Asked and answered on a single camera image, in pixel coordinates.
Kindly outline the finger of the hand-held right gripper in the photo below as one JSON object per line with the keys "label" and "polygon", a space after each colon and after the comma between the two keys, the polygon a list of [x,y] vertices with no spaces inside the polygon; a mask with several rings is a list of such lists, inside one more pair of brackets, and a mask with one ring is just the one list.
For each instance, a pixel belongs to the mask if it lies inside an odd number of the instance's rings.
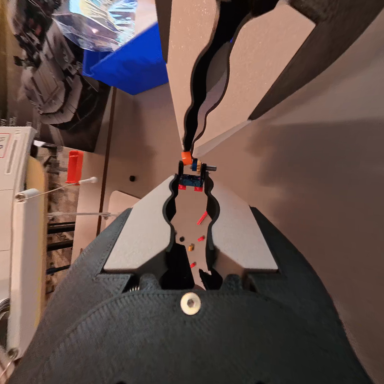
{"label": "finger of the hand-held right gripper", "polygon": [[229,53],[225,90],[205,117],[192,155],[202,157],[251,122],[251,114],[287,67],[315,22],[286,1],[247,21]]}
{"label": "finger of the hand-held right gripper", "polygon": [[251,1],[172,1],[167,72],[183,151],[193,151],[209,65],[250,11]]}

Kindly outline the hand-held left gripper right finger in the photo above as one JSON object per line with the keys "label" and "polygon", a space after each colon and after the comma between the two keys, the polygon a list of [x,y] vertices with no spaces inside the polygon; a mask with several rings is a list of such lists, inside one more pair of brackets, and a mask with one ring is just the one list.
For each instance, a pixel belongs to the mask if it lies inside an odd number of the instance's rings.
{"label": "hand-held left gripper right finger", "polygon": [[276,272],[276,261],[248,203],[209,176],[205,193],[211,218],[206,241],[208,270]]}

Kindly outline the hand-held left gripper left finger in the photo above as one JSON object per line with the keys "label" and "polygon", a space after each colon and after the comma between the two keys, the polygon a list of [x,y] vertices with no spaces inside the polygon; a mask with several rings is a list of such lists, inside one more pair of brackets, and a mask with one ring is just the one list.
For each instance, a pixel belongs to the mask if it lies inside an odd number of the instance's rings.
{"label": "hand-held left gripper left finger", "polygon": [[171,175],[133,205],[104,264],[107,273],[164,274],[166,253],[174,242],[174,228],[166,206],[174,202]]}

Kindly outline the small black lego assembly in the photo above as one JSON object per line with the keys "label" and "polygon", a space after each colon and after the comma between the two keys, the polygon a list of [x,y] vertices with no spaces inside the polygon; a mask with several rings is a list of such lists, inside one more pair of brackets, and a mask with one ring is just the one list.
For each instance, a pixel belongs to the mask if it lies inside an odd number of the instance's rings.
{"label": "small black lego assembly", "polygon": [[179,161],[178,168],[178,180],[179,190],[186,190],[187,187],[193,187],[195,192],[202,192],[205,182],[205,177],[209,172],[215,172],[217,170],[216,166],[207,165],[206,163],[201,162],[200,173],[194,172],[194,174],[185,174],[184,165],[182,161]]}

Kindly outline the black lego box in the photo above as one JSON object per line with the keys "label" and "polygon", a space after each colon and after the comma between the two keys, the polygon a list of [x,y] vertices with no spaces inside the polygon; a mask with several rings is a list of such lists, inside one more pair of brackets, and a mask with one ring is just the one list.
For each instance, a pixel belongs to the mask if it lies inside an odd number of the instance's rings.
{"label": "black lego box", "polygon": [[84,50],[56,20],[65,2],[3,2],[18,84],[14,101],[31,109],[40,140],[94,152],[111,88],[83,73]]}

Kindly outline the lego instruction booklet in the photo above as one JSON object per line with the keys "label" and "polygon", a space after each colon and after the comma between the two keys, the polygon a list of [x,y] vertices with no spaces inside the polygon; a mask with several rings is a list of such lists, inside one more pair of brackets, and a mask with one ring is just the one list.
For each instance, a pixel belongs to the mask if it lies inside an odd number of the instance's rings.
{"label": "lego instruction booklet", "polygon": [[25,189],[26,168],[36,130],[31,126],[0,127],[0,302],[9,299],[12,221],[15,195]]}

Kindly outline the blue plastic bin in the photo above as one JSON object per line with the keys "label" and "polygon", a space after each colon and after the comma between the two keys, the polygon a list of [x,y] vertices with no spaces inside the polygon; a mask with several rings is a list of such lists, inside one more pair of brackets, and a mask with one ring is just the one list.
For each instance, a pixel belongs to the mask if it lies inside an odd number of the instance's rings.
{"label": "blue plastic bin", "polygon": [[158,23],[116,51],[85,50],[83,75],[131,95],[168,83]]}

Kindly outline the clear plastic bag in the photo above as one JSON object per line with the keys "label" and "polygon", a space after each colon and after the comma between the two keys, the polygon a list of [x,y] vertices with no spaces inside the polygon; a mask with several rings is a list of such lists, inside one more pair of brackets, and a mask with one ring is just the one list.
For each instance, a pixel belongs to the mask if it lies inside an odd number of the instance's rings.
{"label": "clear plastic bag", "polygon": [[111,52],[134,37],[137,0],[62,1],[53,19],[80,48]]}

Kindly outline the red plastic block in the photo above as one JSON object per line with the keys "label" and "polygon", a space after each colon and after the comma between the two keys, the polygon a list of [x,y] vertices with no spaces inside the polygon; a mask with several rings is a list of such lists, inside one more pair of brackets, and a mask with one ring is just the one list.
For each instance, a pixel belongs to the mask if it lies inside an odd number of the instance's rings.
{"label": "red plastic block", "polygon": [[83,157],[82,151],[72,150],[69,152],[66,184],[79,185],[82,176]]}

